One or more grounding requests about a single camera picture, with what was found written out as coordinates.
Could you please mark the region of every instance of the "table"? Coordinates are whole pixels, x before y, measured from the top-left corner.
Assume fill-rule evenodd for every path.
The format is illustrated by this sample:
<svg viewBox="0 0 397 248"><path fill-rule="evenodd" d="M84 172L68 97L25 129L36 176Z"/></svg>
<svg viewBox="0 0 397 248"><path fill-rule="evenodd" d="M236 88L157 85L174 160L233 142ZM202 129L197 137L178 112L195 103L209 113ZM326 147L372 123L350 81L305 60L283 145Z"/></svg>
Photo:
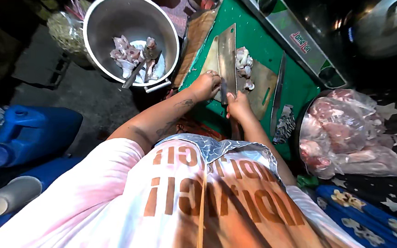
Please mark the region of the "table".
<svg viewBox="0 0 397 248"><path fill-rule="evenodd" d="M222 31L236 23L236 47L245 46L250 55L265 65L273 72L278 74L283 49L277 42L266 32L260 22L251 14L247 7L239 0L224 0L218 11L215 24L211 29L207 40L201 48L200 54L197 55L195 64L188 76L185 78L183 85L179 90L183 90L199 76L201 67L205 62L212 40ZM286 71L281 95L281 106L277 116L281 116L285 104L293 105L295 118L303 106L313 99L320 92L320 88L314 84L310 77L301 67L296 64L290 57L287 57ZM272 111L273 96L268 104L266 114L260 123L266 131L269 138L272 137L269 132L270 115ZM225 118L226 110L216 100L198 104L193 110L194 118L201 123L211 127L213 130L230 137L231 129L229 121ZM286 144L275 146L280 155L287 160L291 160L290 147Z"/></svg>

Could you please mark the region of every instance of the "tattoo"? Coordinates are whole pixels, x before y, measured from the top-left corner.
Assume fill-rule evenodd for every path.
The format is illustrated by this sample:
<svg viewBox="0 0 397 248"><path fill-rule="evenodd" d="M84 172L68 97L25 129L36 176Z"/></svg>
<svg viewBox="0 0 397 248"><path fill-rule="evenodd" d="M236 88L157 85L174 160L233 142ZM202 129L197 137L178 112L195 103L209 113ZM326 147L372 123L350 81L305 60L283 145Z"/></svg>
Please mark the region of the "tattoo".
<svg viewBox="0 0 397 248"><path fill-rule="evenodd" d="M169 129L177 122L179 118L175 118L172 121L169 121L166 123L165 127L159 129L156 131L157 134L157 139L159 139L160 137L162 137L163 135L166 135L169 131Z"/></svg>
<svg viewBox="0 0 397 248"><path fill-rule="evenodd" d="M192 101L192 99L186 99L174 104L174 107L177 106L178 104L180 105L180 107L191 107L194 105L194 101Z"/></svg>

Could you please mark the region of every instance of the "raw meat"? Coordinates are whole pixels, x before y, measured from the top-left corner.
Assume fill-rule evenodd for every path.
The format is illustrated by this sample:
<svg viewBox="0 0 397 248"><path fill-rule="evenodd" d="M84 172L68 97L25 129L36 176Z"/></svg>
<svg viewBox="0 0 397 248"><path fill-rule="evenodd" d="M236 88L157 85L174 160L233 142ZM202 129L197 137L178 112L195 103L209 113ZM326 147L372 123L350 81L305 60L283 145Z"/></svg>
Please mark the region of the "raw meat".
<svg viewBox="0 0 397 248"><path fill-rule="evenodd" d="M238 76L250 79L253 61L252 57L249 56L249 51L245 47L238 48L235 53L235 68L237 69Z"/></svg>
<svg viewBox="0 0 397 248"><path fill-rule="evenodd" d="M361 150L367 139L364 119L347 103L332 98L318 98L309 113L327 131L336 154Z"/></svg>
<svg viewBox="0 0 397 248"><path fill-rule="evenodd" d="M335 173L373 177L397 176L397 137L384 134L376 102L353 90L334 90L317 99L300 132L300 154L319 178Z"/></svg>
<svg viewBox="0 0 397 248"><path fill-rule="evenodd" d="M328 150L321 144L301 139L300 141L301 159L308 166L308 170L319 178L328 179L335 175L335 167L331 166Z"/></svg>
<svg viewBox="0 0 397 248"><path fill-rule="evenodd" d="M153 38L148 37L148 38L146 39L146 47L147 47L148 49L154 49L154 48L156 48L156 41L155 41Z"/></svg>
<svg viewBox="0 0 397 248"><path fill-rule="evenodd" d="M360 110L363 117L376 112L377 103L369 96L349 89L337 89L327 95L330 98L349 103L356 110Z"/></svg>
<svg viewBox="0 0 397 248"><path fill-rule="evenodd" d="M250 80L250 79L246 80L246 82L244 83L243 89L245 89L245 90L253 90L254 88L255 88L255 85L252 82L252 80Z"/></svg>
<svg viewBox="0 0 397 248"><path fill-rule="evenodd" d="M365 147L362 152L369 152L374 158L367 161L340 164L342 172L347 174L362 174L373 177L397 176L397 154L387 147Z"/></svg>
<svg viewBox="0 0 397 248"><path fill-rule="evenodd" d="M306 113L301 124L300 136L309 140L324 140L327 137L327 133L321 127L321 122L311 114Z"/></svg>
<svg viewBox="0 0 397 248"><path fill-rule="evenodd" d="M137 45L133 46L130 44L130 42L127 40L125 36L121 36L120 38L114 37L114 46L115 49L113 49L110 52L110 57L114 59L116 64L122 68L123 74L122 77L124 79L127 79L131 76L131 73L133 69L139 64L145 61L145 58L143 56L143 46L142 45ZM153 38L148 37L146 39L146 47L149 49L154 49L156 47L156 42ZM148 78L149 79L158 79L158 76L153 75L153 67L154 67L155 61L152 60L149 63L147 63L146 68L148 68Z"/></svg>

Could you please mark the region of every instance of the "hand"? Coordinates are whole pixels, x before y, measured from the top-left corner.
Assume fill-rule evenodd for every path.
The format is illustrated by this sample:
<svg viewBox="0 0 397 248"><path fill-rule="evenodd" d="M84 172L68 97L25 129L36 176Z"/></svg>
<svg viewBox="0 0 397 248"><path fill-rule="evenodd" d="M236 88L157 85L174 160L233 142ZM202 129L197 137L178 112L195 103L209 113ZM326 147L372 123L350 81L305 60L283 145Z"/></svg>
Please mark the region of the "hand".
<svg viewBox="0 0 397 248"><path fill-rule="evenodd" d="M216 71L208 70L201 74L191 86L188 87L196 96L197 101L211 99L220 89L221 78Z"/></svg>
<svg viewBox="0 0 397 248"><path fill-rule="evenodd" d="M238 91L237 98L235 98L232 93L227 93L226 97L228 98L228 107L226 108L228 114L226 115L226 118L229 119L230 117L232 117L236 119L239 123L242 123L243 121L252 118L256 118L254 113L252 112L249 100L244 93Z"/></svg>

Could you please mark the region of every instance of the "aluminum pot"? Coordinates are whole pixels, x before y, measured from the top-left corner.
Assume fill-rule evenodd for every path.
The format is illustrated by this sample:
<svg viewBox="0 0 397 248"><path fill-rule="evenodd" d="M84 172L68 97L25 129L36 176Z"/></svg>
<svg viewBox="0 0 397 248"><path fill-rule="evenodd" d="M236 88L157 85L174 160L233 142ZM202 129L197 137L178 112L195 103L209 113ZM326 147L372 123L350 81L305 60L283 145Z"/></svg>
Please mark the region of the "aluminum pot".
<svg viewBox="0 0 397 248"><path fill-rule="evenodd" d="M95 64L121 83L125 82L122 69L110 57L115 48L113 37L124 35L130 42L154 38L165 60L164 75L133 86L150 93L171 84L167 77L179 60L179 37L167 14L151 0L96 0L85 15L83 34Z"/></svg>

